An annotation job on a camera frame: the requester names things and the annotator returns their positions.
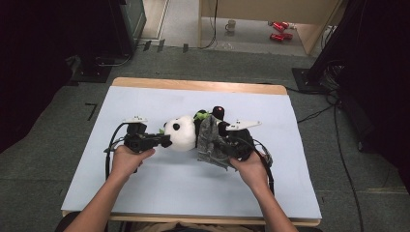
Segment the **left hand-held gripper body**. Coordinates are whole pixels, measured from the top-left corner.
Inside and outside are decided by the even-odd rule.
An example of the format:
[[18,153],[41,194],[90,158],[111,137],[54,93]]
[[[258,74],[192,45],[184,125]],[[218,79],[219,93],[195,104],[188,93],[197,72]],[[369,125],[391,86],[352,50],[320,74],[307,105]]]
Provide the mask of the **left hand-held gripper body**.
[[155,147],[153,137],[146,133],[146,119],[134,116],[124,121],[128,125],[127,133],[124,137],[124,145],[135,153],[144,152]]

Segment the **black stand pole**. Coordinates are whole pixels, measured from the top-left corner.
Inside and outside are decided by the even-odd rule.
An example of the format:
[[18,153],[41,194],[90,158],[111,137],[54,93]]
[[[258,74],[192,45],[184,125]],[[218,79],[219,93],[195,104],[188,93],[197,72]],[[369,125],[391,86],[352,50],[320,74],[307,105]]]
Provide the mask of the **black stand pole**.
[[307,84],[318,84],[330,66],[345,65],[356,50],[367,0],[349,0],[337,29],[307,72]]

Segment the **person's left hand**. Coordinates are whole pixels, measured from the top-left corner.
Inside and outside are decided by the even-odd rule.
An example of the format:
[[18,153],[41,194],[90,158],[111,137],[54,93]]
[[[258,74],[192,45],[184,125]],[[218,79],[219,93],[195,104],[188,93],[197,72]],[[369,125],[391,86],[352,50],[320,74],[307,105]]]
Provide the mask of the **person's left hand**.
[[114,152],[110,175],[113,178],[127,181],[143,161],[155,152],[155,149],[150,149],[142,153],[135,153],[125,145],[120,145]]

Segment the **person's right hand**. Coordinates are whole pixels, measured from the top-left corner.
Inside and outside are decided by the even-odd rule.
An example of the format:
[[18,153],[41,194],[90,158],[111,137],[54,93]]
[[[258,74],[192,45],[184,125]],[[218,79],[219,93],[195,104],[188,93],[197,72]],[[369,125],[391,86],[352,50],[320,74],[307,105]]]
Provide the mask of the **person's right hand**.
[[242,180],[252,191],[269,188],[267,172],[255,152],[252,152],[247,160],[230,158],[230,163],[239,171]]

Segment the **panda plush toy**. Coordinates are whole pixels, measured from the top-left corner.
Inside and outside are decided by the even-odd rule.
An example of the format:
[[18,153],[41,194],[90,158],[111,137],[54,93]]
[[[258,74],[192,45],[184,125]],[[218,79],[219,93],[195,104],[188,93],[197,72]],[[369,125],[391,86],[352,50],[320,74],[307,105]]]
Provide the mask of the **panda plush toy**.
[[219,105],[215,106],[211,112],[201,109],[193,116],[185,115],[166,122],[161,132],[170,136],[169,149],[186,152],[196,147],[201,123],[210,116],[216,118],[218,135],[227,136],[226,127],[229,123],[224,121],[224,114],[224,108]]

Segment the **dark cabinet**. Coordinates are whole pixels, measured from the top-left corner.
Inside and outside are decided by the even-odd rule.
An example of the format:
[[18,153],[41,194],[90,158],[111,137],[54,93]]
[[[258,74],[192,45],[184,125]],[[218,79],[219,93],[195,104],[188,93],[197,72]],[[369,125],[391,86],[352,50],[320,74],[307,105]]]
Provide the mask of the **dark cabinet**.
[[109,0],[115,41],[122,56],[133,55],[147,18],[142,0]]

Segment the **wooden cabinet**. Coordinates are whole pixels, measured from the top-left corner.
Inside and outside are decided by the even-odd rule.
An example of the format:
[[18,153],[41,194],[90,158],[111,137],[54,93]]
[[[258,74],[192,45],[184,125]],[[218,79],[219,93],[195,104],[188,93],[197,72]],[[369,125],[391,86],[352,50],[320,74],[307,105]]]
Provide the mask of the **wooden cabinet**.
[[347,0],[199,0],[199,17],[284,21],[296,24],[306,54],[328,25],[337,25]]

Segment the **dark curtain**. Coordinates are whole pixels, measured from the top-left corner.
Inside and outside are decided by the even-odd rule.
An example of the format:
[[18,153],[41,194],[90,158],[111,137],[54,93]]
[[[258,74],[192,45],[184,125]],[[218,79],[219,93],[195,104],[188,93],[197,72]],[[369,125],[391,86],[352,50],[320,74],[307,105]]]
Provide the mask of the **dark curtain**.
[[370,122],[365,142],[410,193],[410,0],[357,0],[350,54],[338,82]]
[[0,153],[32,129],[72,77],[96,66],[87,42],[100,0],[0,0]]

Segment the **person's beige clothing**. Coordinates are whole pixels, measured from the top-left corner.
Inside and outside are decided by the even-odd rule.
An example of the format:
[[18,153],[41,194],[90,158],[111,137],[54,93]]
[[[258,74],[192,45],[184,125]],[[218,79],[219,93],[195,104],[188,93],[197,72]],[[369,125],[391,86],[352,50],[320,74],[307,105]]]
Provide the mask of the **person's beige clothing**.
[[265,232],[263,226],[195,224],[187,222],[135,222],[131,232]]

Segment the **grey knitted doll garment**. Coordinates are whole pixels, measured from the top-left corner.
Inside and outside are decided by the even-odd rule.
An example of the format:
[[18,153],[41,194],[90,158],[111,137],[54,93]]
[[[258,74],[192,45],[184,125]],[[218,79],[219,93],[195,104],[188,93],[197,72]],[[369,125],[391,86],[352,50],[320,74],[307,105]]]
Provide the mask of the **grey knitted doll garment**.
[[205,161],[224,169],[232,167],[228,155],[225,157],[213,157],[213,141],[224,143],[219,133],[218,120],[215,116],[211,115],[204,119],[199,127],[196,144],[197,158],[200,161]]

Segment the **black stand base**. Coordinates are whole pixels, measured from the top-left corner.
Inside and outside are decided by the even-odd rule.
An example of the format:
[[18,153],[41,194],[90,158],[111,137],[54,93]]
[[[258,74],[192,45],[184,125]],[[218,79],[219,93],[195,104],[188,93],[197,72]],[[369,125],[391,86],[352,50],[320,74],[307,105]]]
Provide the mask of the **black stand base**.
[[91,83],[106,83],[110,67],[100,66],[92,60],[79,60],[79,64],[73,72],[71,81],[75,82],[91,82]]
[[328,89],[321,83],[320,77],[310,69],[291,69],[297,88],[300,92],[308,94],[325,94]]

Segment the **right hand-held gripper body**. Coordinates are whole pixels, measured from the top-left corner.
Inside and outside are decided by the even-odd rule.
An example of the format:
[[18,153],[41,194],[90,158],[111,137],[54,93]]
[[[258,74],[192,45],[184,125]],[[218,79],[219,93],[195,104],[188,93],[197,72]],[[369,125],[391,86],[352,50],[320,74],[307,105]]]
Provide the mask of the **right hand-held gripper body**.
[[260,125],[260,121],[237,120],[234,124],[220,122],[220,150],[230,157],[247,160],[254,148],[249,128]]

